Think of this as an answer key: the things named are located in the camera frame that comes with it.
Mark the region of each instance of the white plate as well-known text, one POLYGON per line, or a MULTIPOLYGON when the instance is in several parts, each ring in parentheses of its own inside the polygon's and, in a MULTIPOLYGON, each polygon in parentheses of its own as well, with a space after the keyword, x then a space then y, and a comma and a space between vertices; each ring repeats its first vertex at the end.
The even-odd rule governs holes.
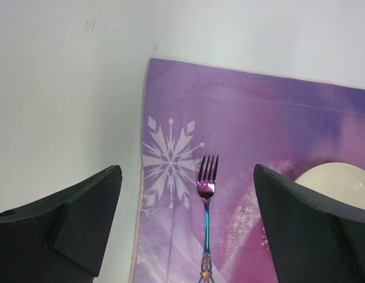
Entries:
POLYGON ((340 202, 365 209, 365 171, 346 163, 316 166, 296 182, 340 202))

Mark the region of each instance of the fork handle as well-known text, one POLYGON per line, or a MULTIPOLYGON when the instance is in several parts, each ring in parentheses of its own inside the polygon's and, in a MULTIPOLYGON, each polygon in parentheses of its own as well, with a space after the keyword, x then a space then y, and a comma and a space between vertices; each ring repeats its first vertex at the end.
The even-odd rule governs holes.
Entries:
POLYGON ((205 246, 203 254, 210 255, 210 203, 204 202, 205 205, 205 246))
POLYGON ((205 205, 205 245, 203 247, 203 258, 200 266, 200 280, 198 283, 215 283, 212 279, 212 262, 210 255, 210 206, 209 200, 203 201, 205 205))

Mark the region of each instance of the white snowflake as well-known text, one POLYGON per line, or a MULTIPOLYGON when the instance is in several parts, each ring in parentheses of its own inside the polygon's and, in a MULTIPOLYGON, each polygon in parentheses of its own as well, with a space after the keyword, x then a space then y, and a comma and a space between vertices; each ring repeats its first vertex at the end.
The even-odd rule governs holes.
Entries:
POLYGON ((178 139, 172 132, 173 119, 169 119, 169 135, 164 136, 162 128, 157 129, 156 121, 151 117, 148 118, 149 133, 153 142, 150 144, 143 143, 147 148, 143 155, 143 167, 146 171, 146 179, 154 180, 153 185, 144 195, 145 204, 143 212, 147 215, 152 211, 156 198, 160 199, 164 188, 170 191, 169 207, 173 208, 173 192, 178 195, 179 200, 184 198, 184 206, 189 209, 188 199, 189 191, 186 183, 193 183, 191 174, 199 169, 200 159, 193 159, 193 152, 203 147, 205 144, 200 143, 196 147, 191 147, 189 142, 193 137, 195 122, 192 121, 182 128, 178 139))
POLYGON ((266 249, 269 250, 269 241, 267 240, 267 237, 266 237, 265 227, 262 227, 262 230, 264 231, 264 234, 262 236, 261 246, 266 246, 266 249))

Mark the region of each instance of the iridescent fork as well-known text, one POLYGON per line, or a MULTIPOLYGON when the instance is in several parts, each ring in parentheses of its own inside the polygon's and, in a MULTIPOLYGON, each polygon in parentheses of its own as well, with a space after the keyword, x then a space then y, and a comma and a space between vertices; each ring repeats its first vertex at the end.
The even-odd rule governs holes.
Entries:
POLYGON ((215 283, 212 279, 212 262, 210 254, 210 200, 215 193, 215 181, 216 171, 218 171, 219 156, 216 156, 214 165, 214 156, 212 158, 208 156, 207 162, 205 162, 206 156, 203 157, 202 163, 200 164, 198 181, 196 190, 199 196, 203 200, 205 205, 205 245, 203 248, 203 259, 200 265, 200 280, 198 283, 215 283))

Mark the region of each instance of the white surface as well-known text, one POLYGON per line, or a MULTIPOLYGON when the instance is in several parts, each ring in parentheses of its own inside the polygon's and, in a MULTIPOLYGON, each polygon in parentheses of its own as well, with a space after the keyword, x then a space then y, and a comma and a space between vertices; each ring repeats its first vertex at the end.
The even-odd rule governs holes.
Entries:
POLYGON ((296 182, 332 199, 365 209, 365 171, 346 163, 316 166, 296 182))
POLYGON ((95 282, 129 277, 150 56, 365 88, 365 0, 0 1, 0 211, 121 165, 95 282))

